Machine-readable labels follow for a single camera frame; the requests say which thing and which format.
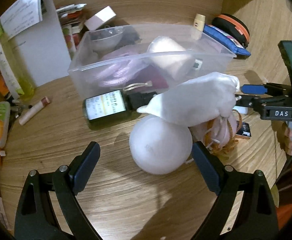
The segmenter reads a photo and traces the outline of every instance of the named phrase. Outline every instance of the white fabric bag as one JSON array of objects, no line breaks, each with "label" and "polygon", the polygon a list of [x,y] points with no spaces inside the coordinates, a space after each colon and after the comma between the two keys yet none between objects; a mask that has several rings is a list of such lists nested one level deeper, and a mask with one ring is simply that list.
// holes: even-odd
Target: white fabric bag
[{"label": "white fabric bag", "polygon": [[139,113],[158,116],[167,122],[195,126],[219,116],[229,117],[236,104],[237,77],[218,72],[188,80],[152,98]]}]

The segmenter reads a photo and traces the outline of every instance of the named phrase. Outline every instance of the human hand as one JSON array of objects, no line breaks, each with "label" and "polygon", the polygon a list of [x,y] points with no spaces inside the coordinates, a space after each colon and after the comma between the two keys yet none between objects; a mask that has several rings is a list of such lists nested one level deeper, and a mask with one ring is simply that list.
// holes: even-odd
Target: human hand
[{"label": "human hand", "polygon": [[284,150],[288,155],[292,155],[292,129],[284,122],[282,124],[282,132],[284,133]]}]

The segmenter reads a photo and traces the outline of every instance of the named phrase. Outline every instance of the drawstring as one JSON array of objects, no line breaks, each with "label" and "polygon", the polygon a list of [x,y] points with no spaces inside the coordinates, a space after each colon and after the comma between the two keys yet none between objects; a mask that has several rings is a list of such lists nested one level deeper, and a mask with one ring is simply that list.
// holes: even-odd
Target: drawstring
[{"label": "drawstring", "polygon": [[[236,133],[237,133],[241,129],[243,121],[242,121],[241,114],[237,110],[235,110],[235,109],[233,109],[233,111],[236,112],[238,114],[238,117],[239,117],[238,126],[236,128]],[[211,136],[211,131],[213,129],[214,120],[215,119],[210,120],[210,121],[207,122],[207,128],[208,129],[204,133],[203,143],[204,143],[204,145],[206,145],[206,148],[209,149],[213,155],[222,155],[222,156],[228,158],[227,153],[230,152],[230,151],[232,151],[235,148],[235,146],[238,144],[238,140],[236,140],[235,137],[233,136],[232,126],[231,126],[229,120],[227,119],[227,127],[229,129],[230,139],[229,139],[229,142],[225,146],[220,147],[219,144],[221,142],[219,140],[217,140],[217,139],[214,139],[214,138],[211,138],[210,137]],[[218,146],[212,147],[212,145],[214,143],[217,143]],[[191,158],[188,161],[185,161],[185,164],[191,163],[193,160],[194,159]]]},{"label": "drawstring", "polygon": [[134,84],[130,84],[126,87],[123,88],[123,92],[127,92],[129,90],[133,90],[135,88],[140,88],[140,87],[152,87],[153,86],[153,82],[152,81],[147,81],[146,83],[134,83]]}]

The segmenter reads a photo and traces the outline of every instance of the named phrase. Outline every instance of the orange rope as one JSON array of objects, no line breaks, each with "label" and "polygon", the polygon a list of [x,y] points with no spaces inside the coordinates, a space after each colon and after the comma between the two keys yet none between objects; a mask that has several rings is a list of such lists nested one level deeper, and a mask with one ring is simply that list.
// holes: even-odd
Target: orange rope
[{"label": "orange rope", "polygon": [[[238,127],[236,130],[236,132],[238,132],[238,130],[242,127],[242,116],[237,110],[233,109],[233,111],[236,112],[238,114],[238,117],[239,117],[239,123],[238,123]],[[207,130],[213,127],[214,120],[215,119],[207,122]],[[232,150],[234,150],[234,148],[238,144],[238,140],[235,139],[235,137],[233,136],[233,129],[232,129],[232,126],[228,120],[227,120],[227,126],[228,126],[229,134],[230,134],[229,142],[223,147],[219,147],[219,145],[215,142],[213,142],[212,145],[210,146],[211,147],[210,151],[211,151],[212,155],[222,157],[222,158],[224,157],[226,159],[229,158],[227,156],[227,154],[229,152],[231,152]],[[204,139],[203,139],[205,146],[208,146],[212,142],[211,134],[212,134],[211,131],[209,131],[207,134],[205,134]]]}]

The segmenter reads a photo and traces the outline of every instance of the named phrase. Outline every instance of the clear plastic container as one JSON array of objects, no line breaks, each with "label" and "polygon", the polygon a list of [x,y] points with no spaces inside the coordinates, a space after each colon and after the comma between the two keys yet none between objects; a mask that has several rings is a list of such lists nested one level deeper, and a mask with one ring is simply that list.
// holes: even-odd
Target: clear plastic container
[{"label": "clear plastic container", "polygon": [[224,73],[236,57],[190,25],[140,24],[86,32],[68,73],[82,99],[152,82],[163,92],[208,73]]}]

